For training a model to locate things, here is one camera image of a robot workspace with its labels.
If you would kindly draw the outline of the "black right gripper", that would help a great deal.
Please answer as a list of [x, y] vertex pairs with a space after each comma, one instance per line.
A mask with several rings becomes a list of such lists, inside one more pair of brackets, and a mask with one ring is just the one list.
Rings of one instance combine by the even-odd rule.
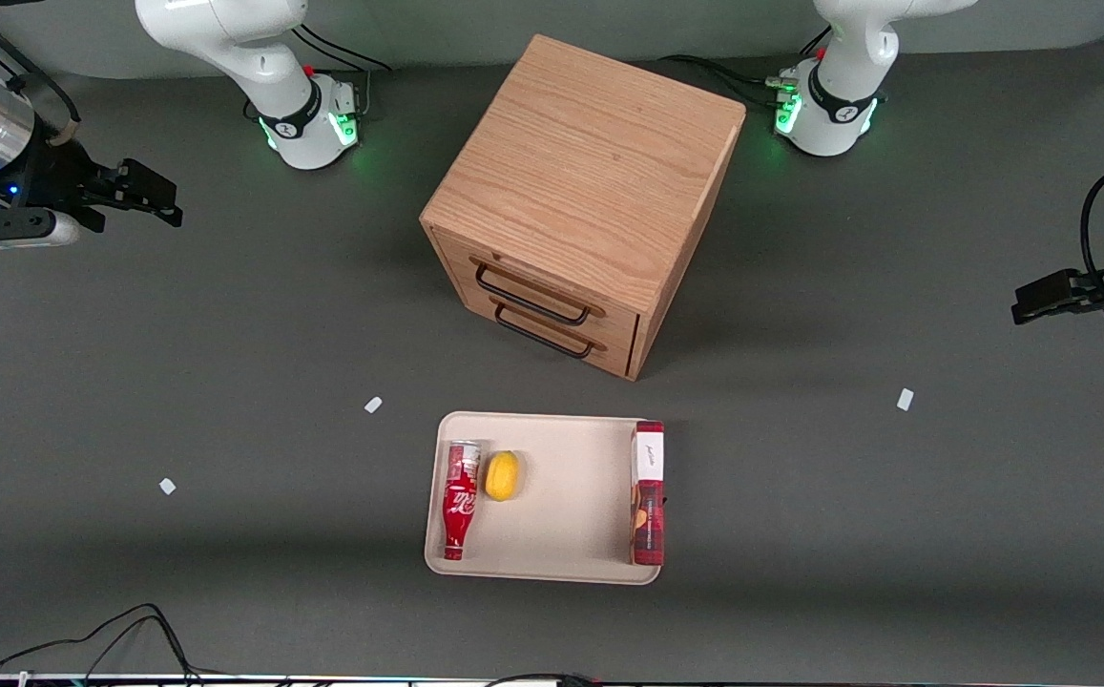
[[121, 161], [121, 192], [126, 199], [107, 198], [110, 169], [93, 159], [79, 142], [33, 142], [0, 170], [0, 191], [14, 187], [11, 204], [41, 207], [73, 218], [86, 230], [105, 230], [105, 214], [97, 208], [138, 212], [182, 226], [177, 187], [163, 175], [136, 159]]

